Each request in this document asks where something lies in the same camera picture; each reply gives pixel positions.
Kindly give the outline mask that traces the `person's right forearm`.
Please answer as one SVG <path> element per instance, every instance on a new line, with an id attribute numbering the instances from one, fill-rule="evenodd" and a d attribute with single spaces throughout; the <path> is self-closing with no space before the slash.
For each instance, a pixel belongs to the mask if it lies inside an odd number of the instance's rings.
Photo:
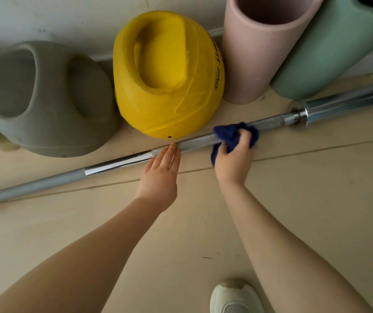
<path id="1" fill-rule="evenodd" d="M 243 184 L 219 185 L 276 313 L 373 313 L 333 266 L 273 217 Z"/>

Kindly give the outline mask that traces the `white sneaker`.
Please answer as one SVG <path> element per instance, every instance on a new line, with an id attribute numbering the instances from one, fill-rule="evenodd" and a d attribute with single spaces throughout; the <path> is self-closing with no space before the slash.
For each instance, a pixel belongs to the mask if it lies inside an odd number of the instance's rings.
<path id="1" fill-rule="evenodd" d="M 242 279 L 228 279 L 212 291 L 209 313 L 265 313 L 253 287 Z"/>

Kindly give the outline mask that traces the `person's left forearm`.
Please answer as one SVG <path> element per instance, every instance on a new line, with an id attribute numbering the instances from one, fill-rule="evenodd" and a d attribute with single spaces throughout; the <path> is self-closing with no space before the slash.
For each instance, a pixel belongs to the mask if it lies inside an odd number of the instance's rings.
<path id="1" fill-rule="evenodd" d="M 136 198 L 0 295 L 0 313 L 101 313 L 134 248 L 171 205 Z"/>

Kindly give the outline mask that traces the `yellow medicine ball with grips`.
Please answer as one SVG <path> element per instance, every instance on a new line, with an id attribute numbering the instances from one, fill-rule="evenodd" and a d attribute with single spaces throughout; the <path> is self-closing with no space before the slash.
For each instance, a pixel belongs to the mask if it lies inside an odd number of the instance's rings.
<path id="1" fill-rule="evenodd" d="M 182 138 L 208 123 L 220 105 L 220 50 L 196 21 L 170 11 L 143 13 L 118 33 L 113 77 L 122 117 L 143 134 Z"/>

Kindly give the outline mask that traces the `dark blue cleaning cloth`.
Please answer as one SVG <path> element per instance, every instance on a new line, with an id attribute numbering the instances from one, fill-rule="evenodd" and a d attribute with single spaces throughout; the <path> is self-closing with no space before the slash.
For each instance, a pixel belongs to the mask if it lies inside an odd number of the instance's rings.
<path id="1" fill-rule="evenodd" d="M 213 167 L 215 166 L 218 150 L 222 142 L 225 142 L 226 144 L 227 153 L 233 151 L 234 148 L 238 145 L 240 139 L 240 129 L 249 131 L 251 133 L 249 148 L 252 148 L 259 139 L 259 130 L 255 126 L 249 125 L 245 122 L 240 122 L 225 126 L 215 126 L 213 128 L 213 133 L 216 137 L 218 137 L 221 140 L 220 142 L 216 143 L 212 148 L 211 164 Z"/>

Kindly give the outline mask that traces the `grey medicine ball with grips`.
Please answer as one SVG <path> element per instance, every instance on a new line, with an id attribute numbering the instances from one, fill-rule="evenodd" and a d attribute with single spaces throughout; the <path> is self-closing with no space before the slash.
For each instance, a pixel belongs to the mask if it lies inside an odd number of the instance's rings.
<path id="1" fill-rule="evenodd" d="M 0 133 L 17 146 L 80 157 L 105 145 L 120 123 L 111 78 L 87 55 L 49 41 L 0 52 Z"/>

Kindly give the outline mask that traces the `pink foam roller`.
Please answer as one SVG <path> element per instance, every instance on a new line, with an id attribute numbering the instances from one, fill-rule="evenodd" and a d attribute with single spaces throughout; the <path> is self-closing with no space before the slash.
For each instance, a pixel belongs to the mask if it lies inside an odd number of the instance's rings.
<path id="1" fill-rule="evenodd" d="M 248 104 L 266 90 L 324 0 L 227 0 L 221 51 L 224 99 Z"/>

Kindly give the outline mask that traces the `person's right hand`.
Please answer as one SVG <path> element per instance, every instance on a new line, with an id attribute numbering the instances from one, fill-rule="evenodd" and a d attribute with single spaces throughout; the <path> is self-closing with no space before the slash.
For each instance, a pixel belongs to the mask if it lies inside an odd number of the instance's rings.
<path id="1" fill-rule="evenodd" d="M 239 129 L 239 142 L 228 152 L 226 142 L 222 142 L 215 160 L 215 174 L 219 186 L 224 189 L 244 187 L 247 175 L 254 157 L 254 150 L 250 148 L 252 134 Z"/>

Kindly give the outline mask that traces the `green foam roller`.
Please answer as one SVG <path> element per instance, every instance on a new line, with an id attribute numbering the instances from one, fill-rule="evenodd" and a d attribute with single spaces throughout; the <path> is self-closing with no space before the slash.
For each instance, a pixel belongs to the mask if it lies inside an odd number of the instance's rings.
<path id="1" fill-rule="evenodd" d="M 314 96 L 373 51 L 373 0 L 324 0 L 271 81 L 288 99 Z"/>

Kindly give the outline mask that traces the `person's left hand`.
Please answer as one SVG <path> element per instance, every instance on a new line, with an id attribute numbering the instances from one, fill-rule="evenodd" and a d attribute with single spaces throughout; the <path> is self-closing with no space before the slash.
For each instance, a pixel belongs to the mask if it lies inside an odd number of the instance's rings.
<path id="1" fill-rule="evenodd" d="M 169 173 L 145 174 L 144 171 L 135 200 L 160 213 L 167 210 L 177 198 L 177 176 Z"/>

